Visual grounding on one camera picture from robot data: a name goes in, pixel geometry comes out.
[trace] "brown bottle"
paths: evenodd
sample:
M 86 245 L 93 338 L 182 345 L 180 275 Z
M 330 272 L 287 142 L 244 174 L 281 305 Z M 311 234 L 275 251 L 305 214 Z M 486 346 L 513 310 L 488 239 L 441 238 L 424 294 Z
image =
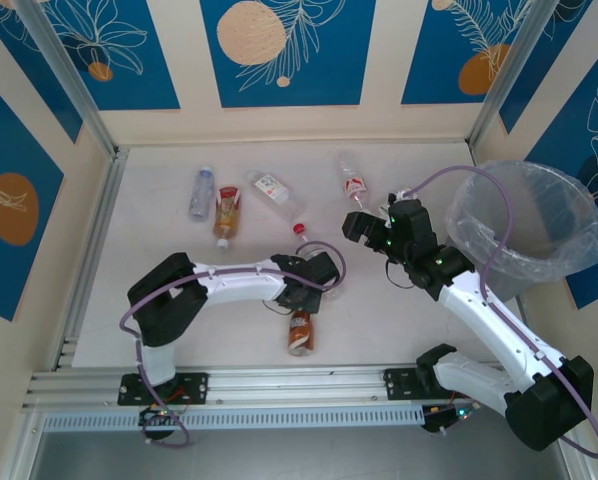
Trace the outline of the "brown bottle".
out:
M 296 357 L 305 357 L 312 353 L 315 342 L 315 331 L 310 314 L 296 311 L 290 320 L 288 337 L 288 353 Z
M 224 187 L 217 192 L 217 213 L 213 233 L 217 246 L 227 249 L 228 240 L 237 235 L 241 214 L 241 191 L 237 187 Z

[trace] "metal base plate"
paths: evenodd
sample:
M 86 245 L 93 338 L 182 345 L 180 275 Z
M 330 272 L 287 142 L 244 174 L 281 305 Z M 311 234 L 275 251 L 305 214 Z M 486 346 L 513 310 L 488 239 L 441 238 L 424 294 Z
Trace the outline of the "metal base plate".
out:
M 208 374 L 206 373 L 178 373 L 168 385 L 168 393 L 159 391 L 168 405 L 205 405 L 208 387 Z M 154 398 L 146 388 L 137 373 L 130 373 L 121 377 L 121 387 L 117 405 L 119 406 L 149 406 L 155 403 Z
M 383 374 L 388 400 L 449 400 L 452 392 L 444 388 L 426 391 L 417 379 L 415 368 L 389 368 Z

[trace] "plastic bottle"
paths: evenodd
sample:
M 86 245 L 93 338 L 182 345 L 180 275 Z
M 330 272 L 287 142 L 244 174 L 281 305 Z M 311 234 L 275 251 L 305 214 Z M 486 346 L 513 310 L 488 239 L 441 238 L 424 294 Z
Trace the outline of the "plastic bottle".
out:
M 311 240 L 308 237 L 306 226 L 303 223 L 297 223 L 294 227 L 292 227 L 292 231 L 295 232 L 295 235 L 301 239 L 301 245 Z M 312 257 L 316 257 L 323 251 L 323 248 L 320 248 L 317 245 L 309 245 L 305 248 L 302 248 L 299 252 L 299 255 L 306 260 L 310 260 Z
M 306 208 L 286 185 L 269 173 L 248 172 L 246 180 L 252 186 L 255 195 L 291 225 Z
M 241 215 L 241 191 L 237 187 L 224 187 L 217 192 L 217 214 L 213 233 L 217 246 L 227 249 L 231 238 L 237 235 Z
M 366 182 L 359 173 L 354 155 L 351 152 L 339 152 L 335 161 L 346 197 L 359 210 L 370 211 L 370 194 Z
M 301 243 L 299 246 L 303 245 L 306 242 L 314 240 L 308 236 L 308 231 L 303 223 L 297 223 L 294 227 L 292 227 L 292 231 L 295 232 L 295 235 L 301 239 Z M 325 251 L 326 250 L 321 248 L 319 245 L 308 245 L 307 247 L 304 247 L 299 251 L 299 256 L 305 258 L 306 260 L 310 260 L 312 257 L 316 257 L 321 252 Z M 337 288 L 324 292 L 323 298 L 329 301 L 334 300 L 340 292 L 341 286 L 338 286 Z
M 296 357 L 310 355 L 314 349 L 315 330 L 310 314 L 293 312 L 288 335 L 288 353 Z
M 214 189 L 215 177 L 212 174 L 212 168 L 203 167 L 195 177 L 195 186 L 188 208 L 188 214 L 193 221 L 205 222 L 208 219 Z

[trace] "metal frame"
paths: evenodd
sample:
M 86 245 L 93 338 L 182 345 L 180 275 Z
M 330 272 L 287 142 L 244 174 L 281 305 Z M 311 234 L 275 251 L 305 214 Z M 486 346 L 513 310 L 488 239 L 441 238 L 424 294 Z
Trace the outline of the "metal frame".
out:
M 541 37 L 545 25 L 550 20 L 558 4 L 559 0 L 535 1 L 530 13 L 519 29 L 512 48 L 492 82 L 492 86 L 483 101 L 483 106 L 479 110 L 479 115 L 466 139 L 468 147 L 473 153 L 473 158 L 474 150 L 483 139 L 493 120 L 499 115 L 499 109 L 519 77 L 523 66 L 532 53 L 532 49 Z
M 117 151 L 102 121 L 96 104 L 85 88 L 76 68 L 60 40 L 34 0 L 12 0 L 25 27 L 74 103 L 85 124 L 101 147 L 114 160 L 101 193 L 97 212 L 89 233 L 80 273 L 71 294 L 63 342 L 57 345 L 54 372 L 32 376 L 19 419 L 16 439 L 10 445 L 0 480 L 28 479 L 37 454 L 41 432 L 49 418 L 57 415 L 83 415 L 90 412 L 98 418 L 127 415 L 137 409 L 118 407 L 117 393 L 121 376 L 130 369 L 72 369 L 72 354 L 78 338 L 96 274 L 101 250 L 114 209 L 128 150 Z M 521 27 L 504 65 L 497 75 L 483 107 L 466 141 L 471 152 L 496 118 L 505 97 L 516 81 L 543 27 L 559 0 L 535 2 Z M 254 410 L 291 412 L 297 409 L 412 409 L 421 405 L 444 403 L 446 400 L 389 402 L 383 381 L 387 368 L 412 365 L 360 365 L 305 368 L 194 368 L 182 371 L 203 371 L 210 374 L 207 404 L 193 407 L 198 412 L 252 412 Z M 562 453 L 572 478 L 592 478 L 586 459 L 568 447 Z
M 383 407 L 302 408 L 188 408 L 177 414 L 186 428 L 206 430 L 270 430 L 276 428 L 385 427 L 424 425 L 421 405 Z M 172 421 L 151 427 L 164 431 L 176 428 Z M 139 432 L 139 415 L 132 410 L 110 413 L 55 413 L 44 423 L 44 433 Z
M 414 365 L 358 365 L 280 368 L 181 368 L 210 375 L 206 405 L 191 408 L 294 408 L 364 405 L 438 405 L 447 399 L 389 401 L 383 380 L 387 368 Z M 121 377 L 132 368 L 79 368 L 32 376 L 22 411 L 118 412 Z

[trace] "wall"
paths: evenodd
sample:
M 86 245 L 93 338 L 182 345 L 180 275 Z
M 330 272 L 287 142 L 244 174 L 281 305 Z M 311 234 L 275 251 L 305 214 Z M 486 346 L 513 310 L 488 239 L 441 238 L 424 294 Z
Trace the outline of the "wall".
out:
M 40 5 L 116 141 L 160 144 L 464 138 L 532 1 Z
M 527 160 L 558 168 L 579 178 L 598 206 L 598 0 L 586 8 L 576 25 L 562 24 L 554 37 L 562 42 L 558 48 L 545 39 L 538 44 L 513 87 L 514 98 L 475 151 L 479 162 Z M 549 68 L 538 68 L 542 62 Z M 598 265 L 564 282 L 534 287 L 524 301 L 538 334 L 595 368 L 598 417 Z M 596 449 L 590 429 L 581 431 Z M 598 469 L 598 462 L 591 465 Z
M 37 64 L 38 72 L 44 68 Z M 73 135 L 74 122 L 62 126 L 58 118 L 68 119 L 71 113 L 61 101 L 53 97 L 51 110 L 48 99 L 0 41 L 0 169 L 14 172 L 0 178 L 16 180 L 19 172 L 27 172 L 36 188 L 36 195 L 35 188 L 28 190 L 17 203 L 11 190 L 17 183 L 0 184 L 1 191 L 13 194 L 7 197 L 10 203 L 0 200 L 0 300 L 5 302 L 0 303 L 0 456 L 31 373 L 52 364 L 52 347 L 61 334 L 67 297 L 108 165 L 86 128 Z M 15 222 L 18 214 L 25 218 Z M 10 227 L 25 231 L 31 216 L 32 240 L 13 236 Z M 23 291 L 11 291 L 15 278 L 22 279 Z

